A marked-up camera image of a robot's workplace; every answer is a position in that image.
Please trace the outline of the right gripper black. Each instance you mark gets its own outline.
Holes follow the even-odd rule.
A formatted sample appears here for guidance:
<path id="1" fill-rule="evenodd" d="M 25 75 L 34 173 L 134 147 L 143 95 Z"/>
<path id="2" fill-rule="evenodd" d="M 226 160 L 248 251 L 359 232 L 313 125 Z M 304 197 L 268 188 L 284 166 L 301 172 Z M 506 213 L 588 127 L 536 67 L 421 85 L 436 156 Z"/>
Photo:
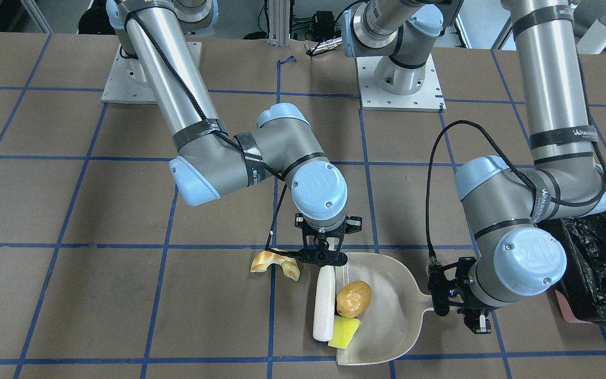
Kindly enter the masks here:
<path id="1" fill-rule="evenodd" d="M 340 267 L 347 264 L 347 255 L 341 251 L 344 238 L 347 234 L 362 230 L 362 218 L 346 216 L 345 220 L 335 228 L 315 228 L 305 220 L 302 213 L 297 213 L 294 225 L 301 229 L 304 245 L 294 252 L 295 259 L 318 267 Z"/>

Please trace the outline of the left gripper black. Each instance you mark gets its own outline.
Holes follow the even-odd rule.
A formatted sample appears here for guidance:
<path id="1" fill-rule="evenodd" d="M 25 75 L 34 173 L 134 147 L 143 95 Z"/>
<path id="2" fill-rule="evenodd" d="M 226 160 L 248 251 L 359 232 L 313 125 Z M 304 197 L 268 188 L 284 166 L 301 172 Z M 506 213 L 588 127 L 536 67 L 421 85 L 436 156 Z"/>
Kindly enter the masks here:
<path id="1" fill-rule="evenodd" d="M 479 300 L 471 290 L 476 279 L 470 271 L 476 262 L 474 257 L 460 257 L 457 262 L 442 265 L 436 256 L 429 257 L 427 288 L 438 316 L 447 316 L 450 308 L 456 306 L 457 313 L 464 315 L 464 324 L 474 334 L 490 334 L 489 314 L 493 307 Z"/>

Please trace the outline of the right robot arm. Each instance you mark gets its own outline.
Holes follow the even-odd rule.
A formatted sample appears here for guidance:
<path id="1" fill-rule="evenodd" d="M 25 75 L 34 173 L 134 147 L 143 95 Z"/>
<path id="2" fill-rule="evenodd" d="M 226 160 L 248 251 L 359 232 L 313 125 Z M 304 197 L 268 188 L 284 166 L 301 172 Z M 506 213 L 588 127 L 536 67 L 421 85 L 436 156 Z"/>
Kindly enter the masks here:
<path id="1" fill-rule="evenodd" d="M 361 231 L 362 220 L 347 216 L 341 171 L 290 103 L 262 112 L 255 131 L 228 136 L 180 26 L 181 9 L 173 1 L 107 2 L 124 52 L 141 66 L 173 137 L 178 155 L 170 171 L 183 200 L 197 206 L 274 177 L 291 191 L 304 245 L 284 256 L 319 267 L 345 265 L 344 237 Z"/>

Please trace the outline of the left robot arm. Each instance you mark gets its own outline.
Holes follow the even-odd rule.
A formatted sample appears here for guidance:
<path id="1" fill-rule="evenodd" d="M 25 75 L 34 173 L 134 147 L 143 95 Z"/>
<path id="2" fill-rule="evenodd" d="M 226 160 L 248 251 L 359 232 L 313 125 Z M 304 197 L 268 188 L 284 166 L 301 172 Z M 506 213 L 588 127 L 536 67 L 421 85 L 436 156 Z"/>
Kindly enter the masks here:
<path id="1" fill-rule="evenodd" d="M 462 165 L 455 181 L 480 258 L 442 265 L 430 233 L 428 290 L 433 311 L 455 306 L 475 334 L 491 333 L 491 311 L 543 293 L 565 273 L 565 249 L 547 219 L 606 211 L 606 163 L 592 125 L 584 74 L 575 47 L 573 9 L 566 1 L 503 1 L 510 12 L 529 120 L 532 169 L 519 169 L 478 123 L 495 155 Z"/>

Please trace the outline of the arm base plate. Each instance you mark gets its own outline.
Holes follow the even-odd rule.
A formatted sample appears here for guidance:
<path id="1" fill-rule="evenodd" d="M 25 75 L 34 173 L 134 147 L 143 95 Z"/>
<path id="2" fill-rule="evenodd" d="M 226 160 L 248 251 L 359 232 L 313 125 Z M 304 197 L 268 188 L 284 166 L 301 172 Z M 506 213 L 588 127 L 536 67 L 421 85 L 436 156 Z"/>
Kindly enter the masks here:
<path id="1" fill-rule="evenodd" d="M 104 86 L 104 103 L 157 105 L 158 101 L 139 60 L 121 56 L 116 50 L 115 60 Z"/>
<path id="2" fill-rule="evenodd" d="M 361 107 L 373 111 L 445 111 L 433 57 L 424 66 L 406 69 L 389 57 L 358 57 Z"/>

